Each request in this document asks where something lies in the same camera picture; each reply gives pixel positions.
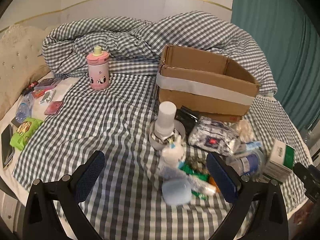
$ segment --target curtain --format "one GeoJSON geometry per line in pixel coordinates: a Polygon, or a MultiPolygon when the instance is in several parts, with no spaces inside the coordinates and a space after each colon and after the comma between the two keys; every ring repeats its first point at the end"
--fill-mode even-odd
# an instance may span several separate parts
{"type": "Polygon", "coordinates": [[[265,53],[280,101],[301,130],[320,114],[320,38],[296,0],[233,0],[231,22],[265,53]]]}

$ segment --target open cardboard box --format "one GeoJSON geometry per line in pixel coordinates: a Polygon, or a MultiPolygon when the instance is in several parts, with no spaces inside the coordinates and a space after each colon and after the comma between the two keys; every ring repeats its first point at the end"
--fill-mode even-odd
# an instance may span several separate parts
{"type": "Polygon", "coordinates": [[[166,45],[157,74],[158,99],[223,122],[237,122],[259,83],[234,60],[204,50],[166,45]]]}

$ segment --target clear plastic bottle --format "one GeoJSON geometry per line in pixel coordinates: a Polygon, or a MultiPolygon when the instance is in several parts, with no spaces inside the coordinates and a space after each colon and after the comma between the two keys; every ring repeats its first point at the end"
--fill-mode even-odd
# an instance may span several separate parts
{"type": "Polygon", "coordinates": [[[228,157],[226,164],[233,167],[238,175],[241,176],[260,173],[265,161],[265,155],[260,150],[254,149],[243,154],[228,157]]]}
{"type": "Polygon", "coordinates": [[[25,95],[17,109],[16,120],[23,123],[27,117],[31,117],[31,110],[34,103],[34,97],[31,93],[25,95]]]}

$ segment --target pink tumbler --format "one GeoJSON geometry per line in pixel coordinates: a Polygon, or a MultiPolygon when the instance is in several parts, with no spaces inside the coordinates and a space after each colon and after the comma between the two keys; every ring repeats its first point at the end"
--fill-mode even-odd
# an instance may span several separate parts
{"type": "Polygon", "coordinates": [[[94,90],[106,89],[109,86],[109,53],[100,46],[94,47],[87,56],[89,81],[94,90]]]}

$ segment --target yellow bottle cap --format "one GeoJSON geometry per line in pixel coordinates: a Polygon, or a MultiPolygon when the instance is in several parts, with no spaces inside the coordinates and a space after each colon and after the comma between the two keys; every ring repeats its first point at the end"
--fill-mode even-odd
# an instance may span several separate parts
{"type": "Polygon", "coordinates": [[[93,49],[93,56],[101,56],[102,48],[100,46],[95,46],[93,49]]]}

